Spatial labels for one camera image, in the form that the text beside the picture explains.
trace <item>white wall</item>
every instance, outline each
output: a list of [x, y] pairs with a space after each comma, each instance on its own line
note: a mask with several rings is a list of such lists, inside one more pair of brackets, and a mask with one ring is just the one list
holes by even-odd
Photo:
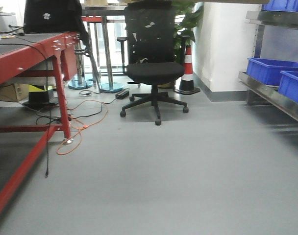
[[248, 24], [248, 10], [258, 4], [209, 3], [204, 5], [202, 27], [196, 29], [194, 72], [213, 92], [245, 91], [239, 71], [252, 56], [255, 25]]
[[3, 12], [15, 12], [17, 26], [23, 26], [26, 0], [0, 0]]

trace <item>orange cable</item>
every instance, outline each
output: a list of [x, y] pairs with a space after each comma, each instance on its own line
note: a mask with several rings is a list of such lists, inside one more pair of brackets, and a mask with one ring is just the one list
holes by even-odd
[[[74, 109], [78, 108], [81, 104], [83, 104], [83, 103], [86, 102], [86, 101], [93, 101], [93, 102], [98, 102], [98, 103], [100, 103], [100, 104], [104, 104], [104, 105], [106, 106], [106, 112], [105, 112], [105, 114], [103, 115], [103, 117], [102, 117], [100, 120], [98, 120], [98, 121], [96, 121], [96, 122], [93, 122], [93, 123], [91, 123], [91, 124], [89, 124], [89, 125], [85, 125], [82, 121], [77, 120], [77, 119], [74, 119], [73, 117], [69, 116], [69, 117], [70, 117], [72, 120], [74, 120], [77, 124], [78, 124], [78, 122], [79, 122], [80, 124], [82, 124], [82, 127], [80, 128], [79, 125], [78, 125], [77, 127], [75, 127], [75, 126], [73, 126], [73, 125], [70, 123], [70, 126], [71, 126], [72, 128], [74, 128], [74, 129], [76, 129], [78, 132], [77, 132], [75, 135], [72, 135], [72, 136], [70, 136], [69, 138], [67, 138], [67, 139], [65, 139], [64, 141], [62, 141], [62, 143], [60, 143], [60, 145], [58, 146], [58, 148], [57, 148], [57, 150], [56, 150], [56, 154], [58, 154], [58, 155], [66, 155], [66, 154], [69, 154], [69, 153], [73, 152], [73, 151], [74, 151], [76, 148], [78, 148], [78, 146], [82, 143], [83, 136], [82, 136], [82, 133], [81, 133], [81, 132], [82, 132], [83, 130], [85, 130], [85, 129], [88, 129], [89, 127], [91, 127], [91, 126], [93, 126], [93, 125], [95, 125], [95, 124], [100, 123], [101, 121], [103, 121], [103, 119], [104, 119], [104, 118], [106, 117], [106, 115], [108, 114], [108, 112], [109, 112], [108, 106], [107, 106], [105, 103], [100, 102], [100, 101], [98, 101], [98, 100], [94, 100], [94, 99], [87, 99], [87, 100], [84, 100], [83, 102], [81, 102], [80, 104], [78, 104], [76, 107], [74, 107], [74, 108], [72, 108], [72, 109], [69, 109], [69, 108], [68, 108], [68, 110], [74, 110]], [[80, 135], [80, 141], [79, 141], [79, 143], [78, 143], [73, 149], [71, 149], [70, 151], [67, 151], [67, 152], [64, 152], [64, 153], [60, 153], [59, 150], [62, 148], [62, 146], [63, 146], [67, 141], [69, 141], [70, 139], [73, 139], [73, 138], [76, 137], [77, 135]]]

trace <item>orange and white striped cone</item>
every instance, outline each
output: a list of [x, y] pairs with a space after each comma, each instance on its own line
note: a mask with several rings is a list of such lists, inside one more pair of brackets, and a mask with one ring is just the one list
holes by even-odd
[[175, 92], [180, 94], [194, 94], [200, 92], [200, 88], [194, 87], [191, 46], [186, 46], [184, 68], [185, 74], [181, 77], [179, 89], [175, 89]]

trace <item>wire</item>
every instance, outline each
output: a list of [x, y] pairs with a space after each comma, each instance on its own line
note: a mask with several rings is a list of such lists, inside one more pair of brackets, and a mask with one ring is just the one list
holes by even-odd
[[13, 26], [13, 25], [8, 25], [11, 29], [12, 28], [17, 28], [17, 29], [24, 29], [24, 27], [21, 27], [21, 26]]
[[[45, 62], [46, 62], [46, 71], [47, 71], [47, 76], [46, 76], [46, 87], [48, 87], [48, 77], [49, 77], [49, 74], [48, 74], [48, 61], [47, 61], [47, 56], [44, 54], [44, 53], [42, 53], [38, 48], [36, 48], [36, 47], [34, 47], [34, 46], [31, 46], [31, 45], [28, 45], [28, 44], [22, 44], [22, 43], [0, 43], [0, 46], [8, 46], [8, 45], [19, 45], [19, 46], [26, 46], [26, 47], [31, 47], [31, 48], [33, 48], [33, 49], [35, 49], [36, 51], [38, 51], [42, 56], [43, 56], [43, 58], [45, 59]], [[47, 128], [47, 144], [46, 144], [46, 149], [47, 149], [47, 169], [46, 169], [46, 173], [45, 173], [45, 177], [47, 178], [48, 177], [48, 175], [49, 175], [49, 145], [48, 145], [48, 143], [49, 143], [49, 129], [50, 129], [50, 127], [51, 127], [51, 121], [49, 122], [49, 124], [48, 124], [48, 128]]]
[[47, 118], [49, 119], [50, 121], [46, 124], [48, 125], [49, 123], [52, 123], [54, 121], [58, 121], [60, 122], [61, 121], [61, 118], [60, 117], [49, 117], [49, 116], [39, 116], [37, 119], [36, 119], [36, 125], [38, 125], [38, 121], [42, 118]]
[[[77, 107], [79, 107], [81, 104], [83, 104], [84, 102], [87, 102], [87, 101], [98, 102], [98, 103], [100, 103], [101, 105], [104, 104], [104, 105], [106, 106], [106, 112], [105, 112], [105, 114], [103, 115], [103, 117], [102, 117], [101, 119], [99, 119], [98, 121], [93, 122], [93, 123], [91, 123], [91, 124], [89, 124], [89, 125], [86, 125], [86, 124], [84, 124], [82, 121], [80, 121], [80, 120], [78, 120], [78, 119], [74, 119], [73, 117], [69, 116], [69, 118], [72, 119], [72, 120], [74, 120], [75, 123], [77, 124], [77, 126], [75, 127], [75, 126], [73, 126], [73, 125], [70, 123], [71, 127], [74, 128], [74, 129], [76, 129], [78, 132], [77, 132], [76, 134], [72, 135], [71, 137], [65, 139], [65, 140], [58, 146], [58, 148], [57, 148], [57, 150], [56, 150], [56, 154], [58, 154], [58, 155], [66, 155], [66, 154], [69, 154], [69, 153], [73, 152], [73, 151], [74, 151], [76, 148], [78, 148], [78, 146], [82, 143], [82, 140], [83, 140], [82, 131], [85, 130], [85, 129], [88, 129], [89, 127], [91, 127], [91, 126], [93, 126], [93, 125], [96, 125], [96, 124], [100, 123], [100, 122], [106, 117], [106, 115], [108, 114], [109, 109], [108, 109], [107, 105], [106, 105], [105, 103], [103, 103], [103, 102], [100, 102], [100, 101], [98, 101], [98, 100], [94, 100], [94, 99], [88, 99], [88, 100], [85, 100], [85, 101], [81, 102], [80, 104], [78, 104], [76, 107], [74, 107], [74, 108], [72, 108], [72, 109], [68, 109], [68, 110], [74, 110], [74, 109], [76, 109]], [[61, 153], [61, 152], [60, 152], [60, 149], [63, 147], [63, 145], [64, 145], [66, 142], [68, 142], [69, 140], [74, 139], [77, 135], [80, 136], [79, 143], [78, 143], [73, 149], [71, 149], [71, 150], [69, 150], [69, 151], [67, 151], [67, 152]]]
[[91, 91], [91, 90], [81, 90], [79, 92], [79, 94], [81, 94], [81, 95], [87, 95], [87, 94], [83, 94], [82, 92], [91, 92], [91, 93], [95, 93], [95, 94], [100, 94], [100, 92], [94, 92], [94, 91]]
[[111, 102], [109, 102], [109, 103], [105, 103], [105, 102], [103, 102], [103, 104], [111, 104], [111, 103], [113, 103], [115, 100], [117, 100], [116, 98], [115, 99], [113, 99]]
[[78, 116], [78, 117], [72, 117], [72, 119], [78, 119], [78, 118], [87, 118], [87, 117], [91, 117], [93, 115], [97, 115], [100, 114], [102, 112], [102, 104], [100, 105], [100, 111], [94, 113], [94, 114], [90, 114], [90, 115], [86, 115], [86, 116]]
[[15, 36], [15, 38], [24, 40], [24, 41], [29, 42], [29, 43], [36, 43], [36, 44], [39, 44], [39, 45], [42, 46], [42, 49], [44, 50], [44, 52], [46, 52], [45, 46], [44, 46], [42, 43], [39, 43], [39, 42], [33, 42], [33, 41], [30, 41], [30, 40], [28, 40], [28, 39], [26, 39], [26, 38], [21, 38], [21, 37], [18, 37], [18, 36]]
[[19, 46], [26, 46], [26, 47], [34, 48], [36, 51], [38, 51], [44, 57], [44, 59], [47, 59], [47, 57], [38, 48], [36, 48], [32, 45], [23, 44], [23, 43], [0, 43], [0, 46], [8, 46], [8, 45], [19, 45]]

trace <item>blue storage crate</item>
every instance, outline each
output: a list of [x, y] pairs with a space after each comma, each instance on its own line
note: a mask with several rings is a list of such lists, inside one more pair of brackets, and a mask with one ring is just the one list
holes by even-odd
[[298, 63], [284, 60], [248, 58], [247, 74], [266, 85], [279, 86], [281, 71], [298, 71]]
[[292, 11], [298, 12], [298, 0], [271, 0], [263, 7], [266, 11]]
[[278, 92], [298, 103], [298, 72], [281, 71], [281, 74]]

